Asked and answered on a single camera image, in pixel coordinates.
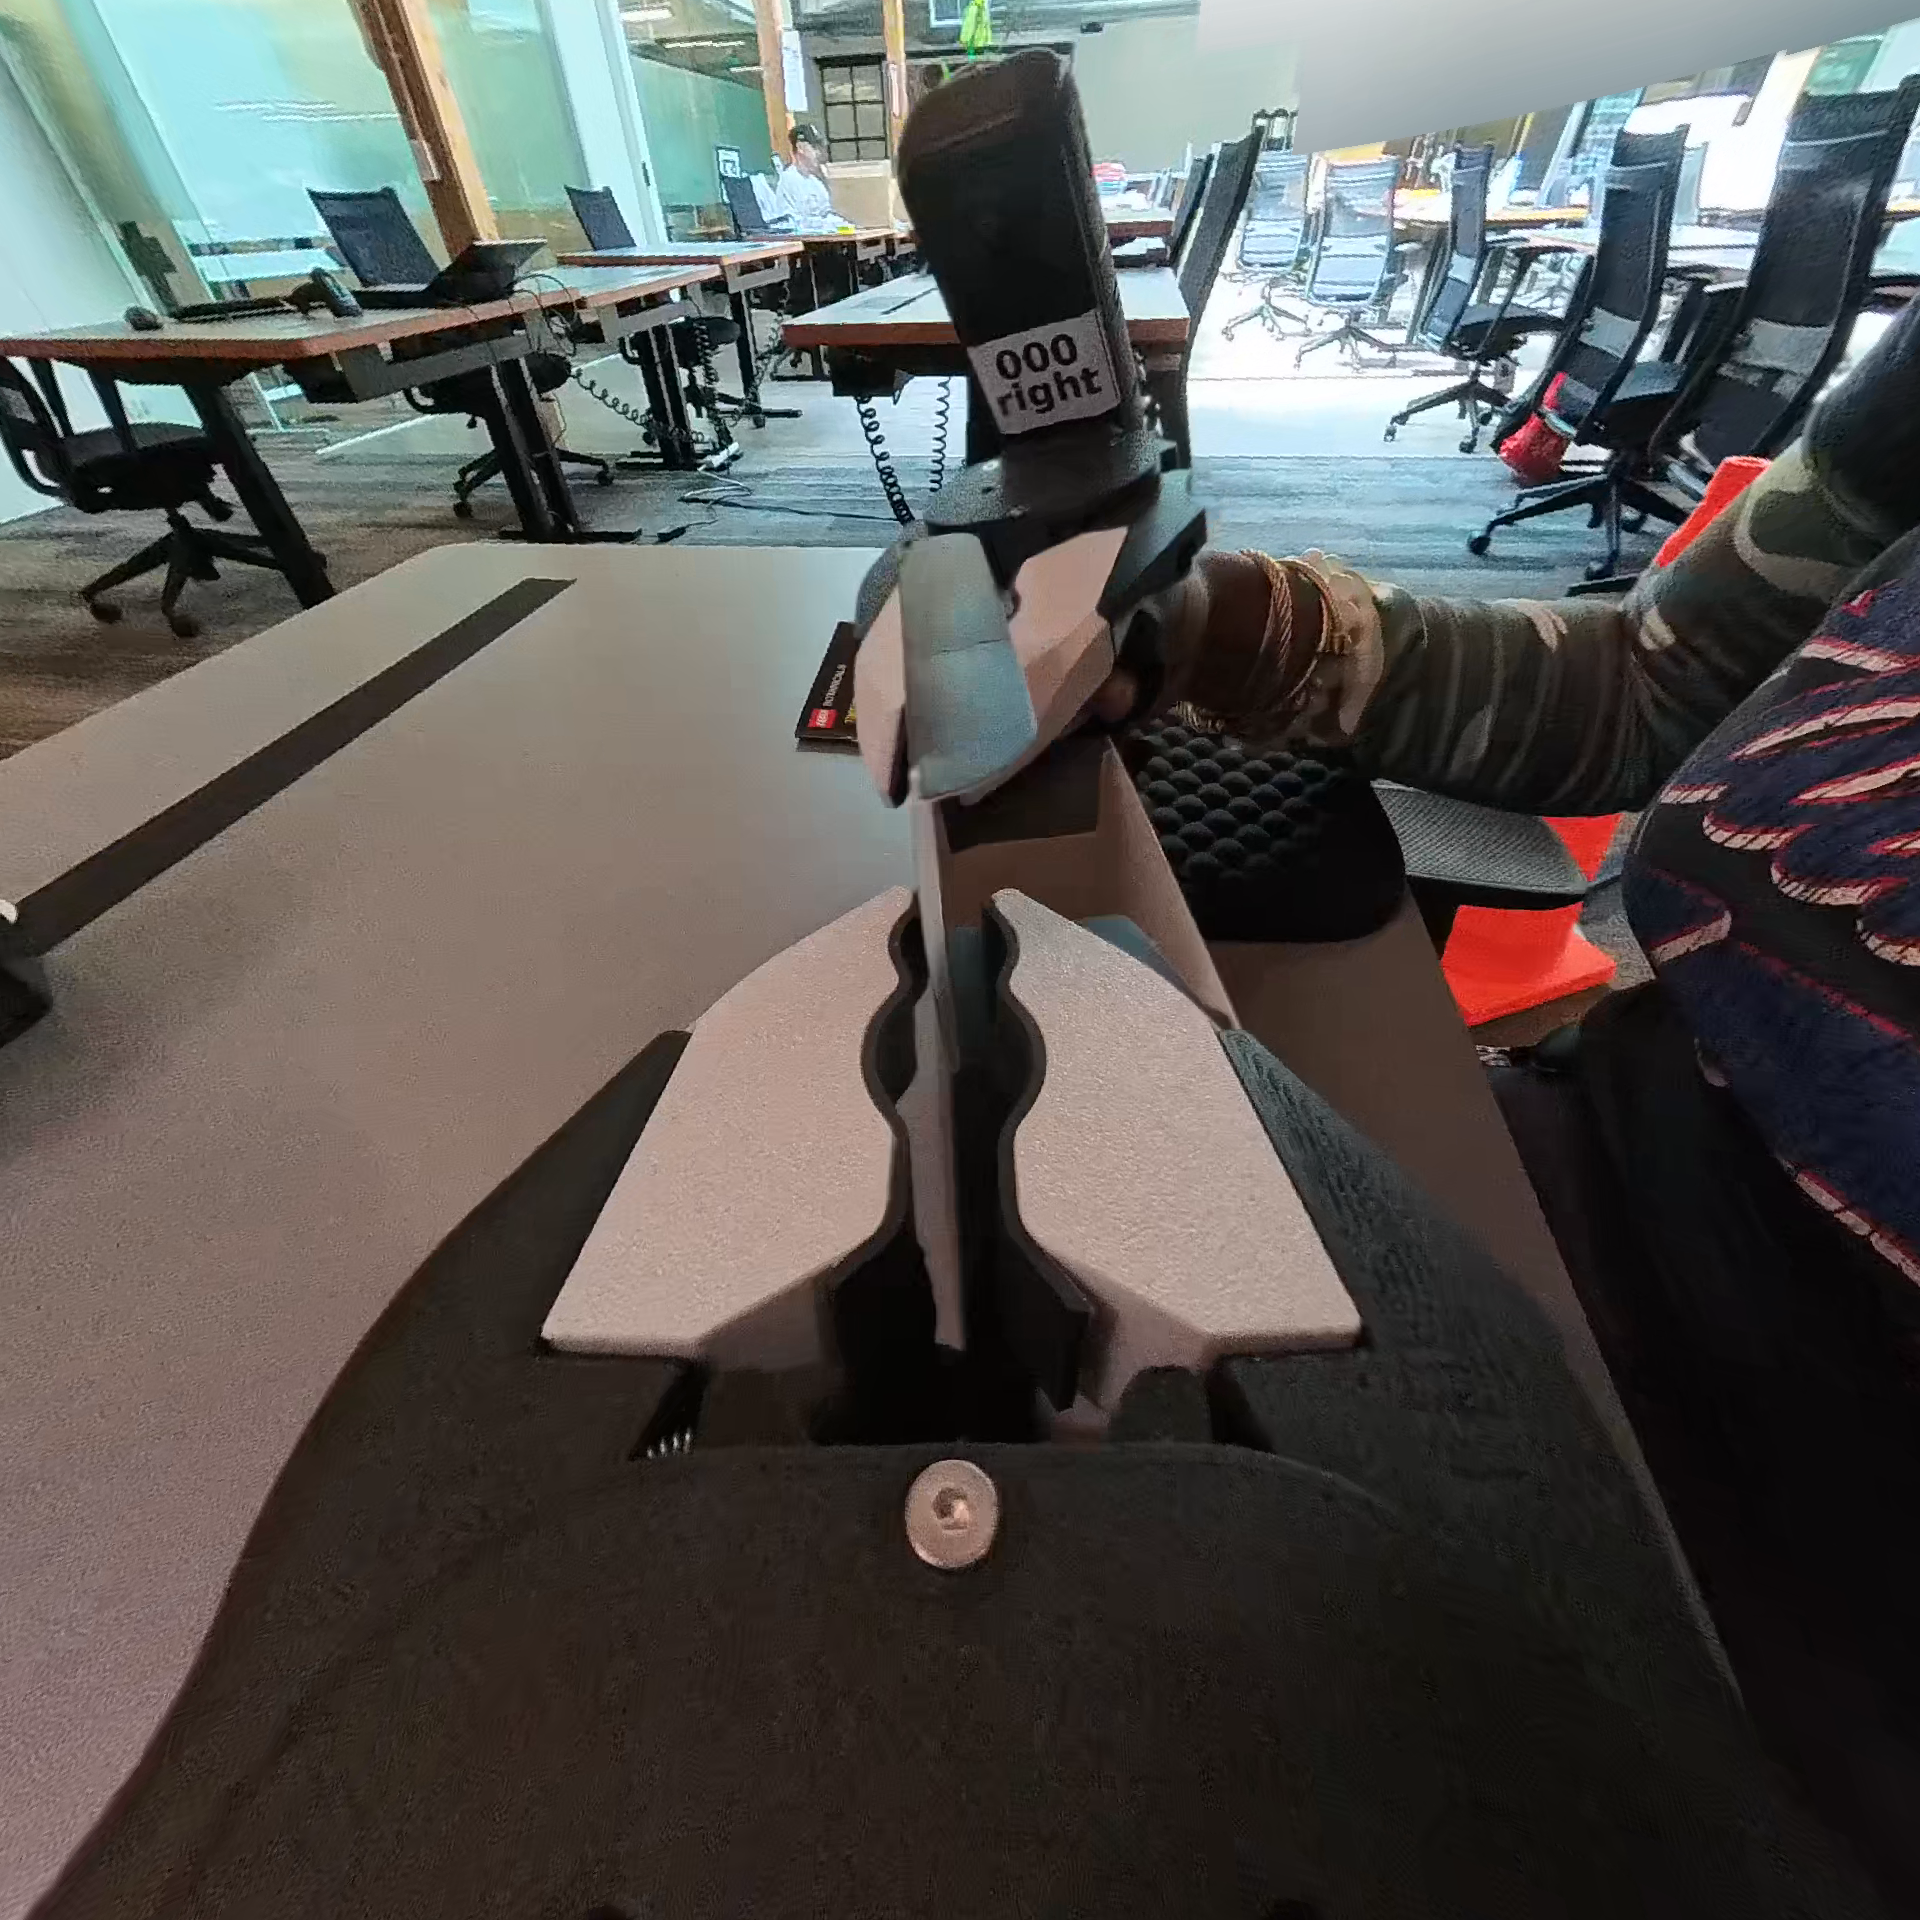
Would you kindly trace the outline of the wooden table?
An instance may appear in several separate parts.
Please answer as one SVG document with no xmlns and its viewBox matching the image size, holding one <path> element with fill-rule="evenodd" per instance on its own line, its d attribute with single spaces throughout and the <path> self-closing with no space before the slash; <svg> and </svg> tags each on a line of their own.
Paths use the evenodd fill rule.
<svg viewBox="0 0 1920 1920">
<path fill-rule="evenodd" d="M 84 319 L 84 331 L 12 331 L 0 335 L 5 359 L 54 359 L 111 385 L 172 385 L 190 398 L 242 523 L 258 532 L 277 579 L 296 603 L 332 599 L 332 570 L 310 542 L 286 480 L 253 452 L 232 385 L 253 365 L 292 365 L 310 398 L 388 398 L 423 385 L 473 385 L 473 415 L 492 429 L 512 540 L 528 542 L 580 542 L 603 532 L 579 523 L 564 452 L 544 436 L 528 353 L 564 345 L 564 319 L 601 331 L 603 345 L 631 345 L 634 331 L 684 319 L 688 287 L 716 287 L 716 262 L 666 262 L 666 272 L 554 272 L 534 287 L 512 287 L 483 309 L 364 309 L 364 312 L 236 312 L 236 319 Z"/>
<path fill-rule="evenodd" d="M 1185 299 L 1125 331 L 1117 272 L 1068 273 L 897 273 L 781 319 L 824 353 L 845 398 L 916 374 L 966 388 L 966 459 L 904 506 L 916 540 L 985 540 L 1026 563 L 1083 532 L 1125 532 L 1177 506 L 1177 436 L 1161 374 L 1185 345 Z"/>
</svg>

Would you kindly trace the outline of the person's right forearm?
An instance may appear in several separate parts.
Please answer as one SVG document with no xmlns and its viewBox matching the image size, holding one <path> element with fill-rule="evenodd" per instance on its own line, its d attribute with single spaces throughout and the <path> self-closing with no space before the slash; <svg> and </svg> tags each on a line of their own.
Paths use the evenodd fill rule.
<svg viewBox="0 0 1920 1920">
<path fill-rule="evenodd" d="M 1506 810 L 1626 810 L 1920 532 L 1920 309 L 1626 599 L 1412 599 L 1376 582 L 1334 743 Z"/>
</svg>

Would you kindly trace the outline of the black office chair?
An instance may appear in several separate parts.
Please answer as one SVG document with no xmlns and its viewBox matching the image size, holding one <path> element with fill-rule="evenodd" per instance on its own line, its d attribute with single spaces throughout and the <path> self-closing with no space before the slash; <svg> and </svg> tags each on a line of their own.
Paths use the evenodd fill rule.
<svg viewBox="0 0 1920 1920">
<path fill-rule="evenodd" d="M 78 429 L 54 374 L 0 359 L 0 446 L 12 480 L 42 495 L 62 495 L 78 511 L 164 511 L 153 542 L 78 593 L 89 624 L 121 624 L 116 593 L 164 579 L 164 624 L 179 637 L 198 637 L 183 593 L 224 582 L 224 563 L 286 579 L 258 532 L 232 532 L 209 429 L 131 420 L 121 398 L 111 398 L 103 429 Z"/>
<path fill-rule="evenodd" d="M 1492 165 L 1500 165 L 1500 145 L 1455 145 L 1447 214 L 1412 214 L 1402 192 L 1400 192 L 1400 254 L 1412 254 L 1412 240 L 1429 240 L 1429 273 L 1412 289 L 1402 345 L 1447 353 L 1468 374 L 1412 398 L 1412 403 L 1400 403 L 1381 420 L 1381 446 L 1412 415 L 1461 403 L 1461 420 L 1468 420 L 1461 452 L 1478 452 L 1509 415 L 1517 345 L 1540 335 L 1540 331 L 1564 331 L 1564 309 L 1535 309 L 1535 299 L 1517 299 L 1517 287 L 1540 262 L 1573 262 L 1573 242 L 1540 240 L 1540 224 L 1506 224 L 1500 227 Z"/>
<path fill-rule="evenodd" d="M 483 309 L 483 299 L 503 299 L 512 273 L 544 254 L 534 240 L 528 242 L 457 242 L 452 262 L 439 262 L 413 227 L 413 214 L 398 208 L 388 183 L 366 183 L 366 192 L 332 192 L 313 183 L 310 192 L 334 262 L 354 272 L 354 299 L 374 312 L 374 309 Z M 483 335 L 503 335 L 503 331 L 439 331 L 439 335 L 398 335 L 388 359 L 407 353 L 452 353 L 452 345 L 483 345 Z M 439 385 L 407 385 L 407 403 L 413 415 L 465 415 L 473 420 L 473 398 L 492 385 L 483 374 L 439 374 Z M 593 465 L 593 480 L 618 480 L 618 459 L 601 452 L 569 452 L 564 446 L 564 388 L 569 388 L 569 353 L 521 353 L 503 388 L 528 388 L 534 398 L 534 429 L 554 446 L 554 465 Z M 496 475 L 496 446 L 473 452 L 457 475 L 452 475 L 452 511 L 465 523 L 465 495 Z"/>
<path fill-rule="evenodd" d="M 1492 556 L 1509 523 L 1585 506 L 1602 532 L 1585 593 L 1626 582 L 1626 532 L 1686 523 L 1722 459 L 1763 459 L 1794 436 L 1865 309 L 1910 100 L 1920 76 L 1794 100 L 1760 240 L 1736 273 L 1671 309 L 1671 353 L 1641 353 L 1670 273 L 1684 273 L 1670 240 L 1671 162 L 1653 150 L 1671 140 L 1620 132 L 1601 262 L 1535 388 L 1535 420 L 1601 446 L 1601 465 L 1528 480 L 1468 556 Z"/>
</svg>

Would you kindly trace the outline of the black mesh cushion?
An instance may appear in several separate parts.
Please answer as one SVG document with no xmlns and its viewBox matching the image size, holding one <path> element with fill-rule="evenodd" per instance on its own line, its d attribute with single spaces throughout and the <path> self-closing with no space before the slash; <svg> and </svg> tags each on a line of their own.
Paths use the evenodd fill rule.
<svg viewBox="0 0 1920 1920">
<path fill-rule="evenodd" d="M 1353 947 L 1402 903 L 1402 842 L 1334 754 L 1119 727 L 1119 771 L 1207 947 Z"/>
</svg>

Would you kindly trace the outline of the black glossy cardboard box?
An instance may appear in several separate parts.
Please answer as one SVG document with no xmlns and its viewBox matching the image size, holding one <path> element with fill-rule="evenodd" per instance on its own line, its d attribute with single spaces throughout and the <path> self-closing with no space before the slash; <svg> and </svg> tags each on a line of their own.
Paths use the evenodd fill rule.
<svg viewBox="0 0 1920 1920">
<path fill-rule="evenodd" d="M 851 754 L 859 743 L 859 723 L 851 723 L 851 662 L 859 662 L 859 630 L 838 624 L 826 630 L 826 652 L 810 686 L 810 705 L 800 705 L 800 754 Z"/>
</svg>

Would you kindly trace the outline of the orange traffic cone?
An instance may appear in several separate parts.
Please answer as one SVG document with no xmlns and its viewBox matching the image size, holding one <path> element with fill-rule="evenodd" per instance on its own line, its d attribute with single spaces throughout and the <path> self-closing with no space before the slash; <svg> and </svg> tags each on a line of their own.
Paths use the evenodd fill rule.
<svg viewBox="0 0 1920 1920">
<path fill-rule="evenodd" d="M 1671 570 L 1760 475 L 1763 475 L 1760 452 L 1728 452 L 1686 523 L 1653 556 L 1653 570 Z M 1573 862 L 1573 885 L 1601 885 L 1620 810 L 1528 818 L 1528 830 L 1540 830 L 1540 849 Z M 1447 924 L 1439 958 L 1468 1029 L 1586 996 L 1620 975 L 1612 953 L 1585 934 L 1585 887 L 1517 903 L 1439 903 L 1439 924 Z"/>
</svg>

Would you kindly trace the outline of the person's dark clothing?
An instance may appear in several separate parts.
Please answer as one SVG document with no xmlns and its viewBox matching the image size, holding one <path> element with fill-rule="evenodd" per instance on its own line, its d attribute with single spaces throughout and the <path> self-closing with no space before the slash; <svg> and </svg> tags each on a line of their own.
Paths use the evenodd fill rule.
<svg viewBox="0 0 1920 1920">
<path fill-rule="evenodd" d="M 1887 1912 L 1920 1875 L 1920 979 L 1893 540 L 1641 805 L 1641 992 L 1500 1065 L 1736 1691 Z"/>
</svg>

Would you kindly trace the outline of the grey desk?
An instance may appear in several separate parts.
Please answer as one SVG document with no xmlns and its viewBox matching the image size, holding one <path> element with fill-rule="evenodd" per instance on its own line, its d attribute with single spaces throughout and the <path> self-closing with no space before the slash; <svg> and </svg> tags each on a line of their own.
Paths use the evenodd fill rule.
<svg viewBox="0 0 1920 1920">
<path fill-rule="evenodd" d="M 851 903 L 826 762 L 778 842 L 618 579 L 54 958 L 5 1065 L 5 1912 L 1573 1912 L 1586 1636 L 1535 1306 L 1280 1076 L 1393 1325 L 1226 1360 L 1226 1444 L 634 1458 L 666 1360 L 534 1312 L 664 1013 Z M 672 871 L 767 877 L 688 932 Z"/>
</svg>

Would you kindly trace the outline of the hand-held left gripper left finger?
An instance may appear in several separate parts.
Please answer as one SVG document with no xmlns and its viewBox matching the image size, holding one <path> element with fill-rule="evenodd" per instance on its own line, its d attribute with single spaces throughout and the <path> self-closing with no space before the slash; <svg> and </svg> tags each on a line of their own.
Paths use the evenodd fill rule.
<svg viewBox="0 0 1920 1920">
<path fill-rule="evenodd" d="M 927 1257 L 897 1119 L 916 996 L 916 901 L 865 901 L 726 979 L 544 1306 L 544 1348 L 838 1364 L 865 1390 L 925 1376 Z"/>
</svg>

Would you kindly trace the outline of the matte black box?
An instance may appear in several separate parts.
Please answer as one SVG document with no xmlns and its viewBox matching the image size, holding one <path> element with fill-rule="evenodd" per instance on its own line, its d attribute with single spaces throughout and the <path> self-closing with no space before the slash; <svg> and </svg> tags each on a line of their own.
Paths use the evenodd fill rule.
<svg viewBox="0 0 1920 1920">
<path fill-rule="evenodd" d="M 1169 877 L 1144 796 L 1105 740 L 1068 740 L 994 796 L 916 805 L 916 887 L 927 953 L 916 1186 L 927 1268 L 954 1279 L 985 1364 L 1019 1376 L 994 1325 L 994 975 L 985 903 L 1026 887 L 1068 924 L 1134 924 L 1169 971 L 1240 1029 L 1226 979 Z"/>
</svg>

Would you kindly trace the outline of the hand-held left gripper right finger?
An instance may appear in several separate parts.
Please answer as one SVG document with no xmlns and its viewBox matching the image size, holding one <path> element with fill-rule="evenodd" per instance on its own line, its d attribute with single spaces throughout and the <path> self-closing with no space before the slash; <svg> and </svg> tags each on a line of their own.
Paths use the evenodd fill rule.
<svg viewBox="0 0 1920 1920">
<path fill-rule="evenodd" d="M 1353 1348 L 1307 1187 L 1240 1076 L 1240 1029 L 1134 924 L 985 903 L 994 1325 L 1054 1413 L 1117 1413 L 1154 1364 Z"/>
</svg>

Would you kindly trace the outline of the person's right hand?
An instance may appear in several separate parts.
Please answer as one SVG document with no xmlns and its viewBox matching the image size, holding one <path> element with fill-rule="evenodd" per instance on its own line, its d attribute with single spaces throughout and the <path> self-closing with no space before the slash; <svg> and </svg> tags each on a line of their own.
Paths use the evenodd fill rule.
<svg viewBox="0 0 1920 1920">
<path fill-rule="evenodd" d="M 1177 593 L 1134 603 L 1134 630 L 1154 630 L 1154 652 L 1117 662 L 1117 675 L 1089 690 L 1095 727 L 1169 705 L 1190 705 L 1226 740 L 1280 740 L 1301 723 L 1312 616 L 1301 616 L 1280 563 L 1207 542 Z"/>
</svg>

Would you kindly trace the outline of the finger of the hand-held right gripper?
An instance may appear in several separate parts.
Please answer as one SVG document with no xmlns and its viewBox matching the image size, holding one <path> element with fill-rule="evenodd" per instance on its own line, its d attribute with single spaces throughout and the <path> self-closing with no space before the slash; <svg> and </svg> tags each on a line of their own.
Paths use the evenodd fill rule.
<svg viewBox="0 0 1920 1920">
<path fill-rule="evenodd" d="M 897 563 L 878 563 L 851 599 L 851 743 L 885 805 L 904 805 L 904 642 Z"/>
<path fill-rule="evenodd" d="M 985 796 L 1033 754 L 1033 700 L 985 540 L 916 540 L 897 563 L 904 796 Z"/>
</svg>

